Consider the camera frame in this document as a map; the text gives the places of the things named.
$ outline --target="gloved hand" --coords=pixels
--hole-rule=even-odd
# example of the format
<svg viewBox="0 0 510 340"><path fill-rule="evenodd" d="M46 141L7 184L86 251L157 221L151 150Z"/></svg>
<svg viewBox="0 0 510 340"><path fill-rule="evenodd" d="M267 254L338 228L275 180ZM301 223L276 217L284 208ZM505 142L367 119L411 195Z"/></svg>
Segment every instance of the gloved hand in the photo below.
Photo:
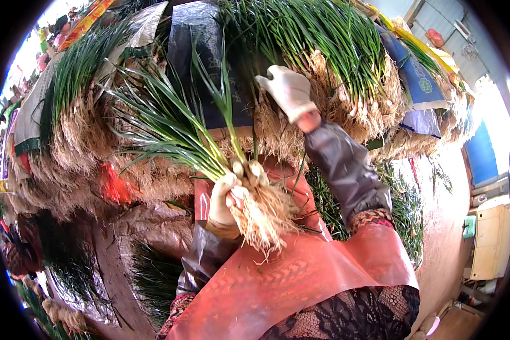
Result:
<svg viewBox="0 0 510 340"><path fill-rule="evenodd" d="M291 124L301 114L317 110L315 103L310 100L310 81L305 76L278 65L270 66L267 75L272 80L263 76L256 76L255 80L272 95Z"/></svg>
<svg viewBox="0 0 510 340"><path fill-rule="evenodd" d="M236 206L243 209L243 198L249 195L249 191L242 186L242 181L239 180L244 177L244 166L237 160L233 160L231 164L233 172L220 178L211 192L210 211L205 228L218 237L235 239L240 231L231 214L231 207ZM248 170L246 175L251 185L269 185L268 177L259 162L252 160L247 163L246 167Z"/></svg>

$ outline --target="concrete floor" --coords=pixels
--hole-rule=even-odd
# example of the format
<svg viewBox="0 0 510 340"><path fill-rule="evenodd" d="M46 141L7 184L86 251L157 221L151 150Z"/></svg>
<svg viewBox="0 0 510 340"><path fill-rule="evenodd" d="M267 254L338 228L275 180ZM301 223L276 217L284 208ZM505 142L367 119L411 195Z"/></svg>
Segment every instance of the concrete floor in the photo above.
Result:
<svg viewBox="0 0 510 340"><path fill-rule="evenodd" d="M481 317L452 307L443 317L431 340L463 340L474 332Z"/></svg>
<svg viewBox="0 0 510 340"><path fill-rule="evenodd" d="M416 271L421 305L412 333L425 317L439 312L459 292L460 278L470 255L474 238L463 240L462 225L469 210L469 185L461 149L450 147L441 152L438 162L448 174L453 194L437 181L433 194L432 165L426 157L416 158L415 167L423 201L424 250L423 264ZM404 175L411 167L401 167Z"/></svg>

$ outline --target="tarp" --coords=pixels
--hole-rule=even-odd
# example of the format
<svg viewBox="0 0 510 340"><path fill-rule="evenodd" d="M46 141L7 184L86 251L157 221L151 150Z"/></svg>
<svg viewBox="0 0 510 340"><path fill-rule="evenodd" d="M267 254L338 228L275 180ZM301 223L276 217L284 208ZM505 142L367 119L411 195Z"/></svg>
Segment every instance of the tarp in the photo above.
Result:
<svg viewBox="0 0 510 340"><path fill-rule="evenodd" d="M113 230L118 242L119 257L125 273L133 270L133 241L141 241L176 259L181 259L192 243L193 222L185 216L183 209L170 208L166 203L142 204L127 210L108 222L107 228ZM137 287L131 283L130 290L140 303L144 296L136 294Z"/></svg>
<svg viewBox="0 0 510 340"><path fill-rule="evenodd" d="M455 64L454 58L447 52L439 50L438 48L429 47L431 51L435 52L443 62L445 62L455 73L459 73L459 66Z"/></svg>
<svg viewBox="0 0 510 340"><path fill-rule="evenodd" d="M64 53L57 53L42 72L18 113L14 128L15 154L21 154L41 147L41 116L47 90L53 81L56 65Z"/></svg>
<svg viewBox="0 0 510 340"><path fill-rule="evenodd" d="M197 52L211 80L219 86L221 69L222 28L216 21L218 7L216 4L196 1L174 6L172 11L172 27L168 43L168 57L176 69L184 86L191 84L191 52L192 41L197 40ZM229 71L232 96L232 122L235 127L253 126L253 119L246 110L246 89L232 67ZM213 99L201 82L197 84L206 127L208 130L226 126L222 114L213 104ZM244 137L237 131L238 137Z"/></svg>
<svg viewBox="0 0 510 340"><path fill-rule="evenodd" d="M408 111L400 125L416 133L442 138L440 123L434 109Z"/></svg>
<svg viewBox="0 0 510 340"><path fill-rule="evenodd" d="M144 8L136 13L130 21L130 29L134 34L130 37L129 47L142 47L153 42L155 39L156 27L168 1L160 2Z"/></svg>

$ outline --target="dirt floor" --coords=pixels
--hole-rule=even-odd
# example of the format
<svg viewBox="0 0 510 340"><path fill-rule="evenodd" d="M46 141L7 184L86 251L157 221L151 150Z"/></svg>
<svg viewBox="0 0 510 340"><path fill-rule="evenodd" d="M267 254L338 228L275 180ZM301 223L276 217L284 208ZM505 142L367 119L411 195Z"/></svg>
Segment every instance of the dirt floor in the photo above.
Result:
<svg viewBox="0 0 510 340"><path fill-rule="evenodd" d="M151 327L146 315L135 300L119 259L118 242L113 232L106 230L102 224L92 228L100 275L104 281L108 296L112 300L115 315L121 328L100 323L91 323L104 339L113 340L154 340L156 332Z"/></svg>
<svg viewBox="0 0 510 340"><path fill-rule="evenodd" d="M443 317L431 340L463 340L474 332L481 317L452 307Z"/></svg>
<svg viewBox="0 0 510 340"><path fill-rule="evenodd" d="M470 255L474 238L462 238L464 217L469 210L469 185L461 150L458 147L441 152L438 162L450 177L453 194L437 181L433 194L432 165L426 157L415 159L415 168L423 201L423 264L416 271L421 305L412 333L425 317L439 312L459 292L460 278Z"/></svg>

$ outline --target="hand holding green onions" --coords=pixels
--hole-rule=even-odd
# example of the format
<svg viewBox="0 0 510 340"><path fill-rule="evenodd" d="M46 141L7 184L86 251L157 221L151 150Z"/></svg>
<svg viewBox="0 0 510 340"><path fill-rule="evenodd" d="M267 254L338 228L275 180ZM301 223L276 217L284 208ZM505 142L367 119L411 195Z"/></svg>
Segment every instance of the hand holding green onions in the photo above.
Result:
<svg viewBox="0 0 510 340"><path fill-rule="evenodd" d="M140 63L139 70L117 66L125 85L115 90L107 89L107 92L128 107L121 109L115 106L113 109L130 128L125 132L110 128L120 137L133 141L120 151L137 155L129 165L162 156L188 165L216 182L213 197L217 205L213 207L215 212L211 212L209 227L214 230L219 225L233 227L231 214L245 242L267 258L270 251L279 251L286 246L281 235L298 230L292 222L297 208L292 205L289 195L278 187L268 185L260 164L248 161L238 143L232 123L231 86L225 55L223 41L221 77L217 86L204 68L194 45L191 80L192 83L201 80L206 85L224 117L238 158L232 167L206 129L196 87L192 86L190 96L187 96L170 64L171 78L151 61L149 65ZM245 193L238 197L243 206L229 204L230 210L226 214L224 194L230 190L234 192L236 187L243 188L241 191ZM227 233L227 236L233 237L234 233Z"/></svg>

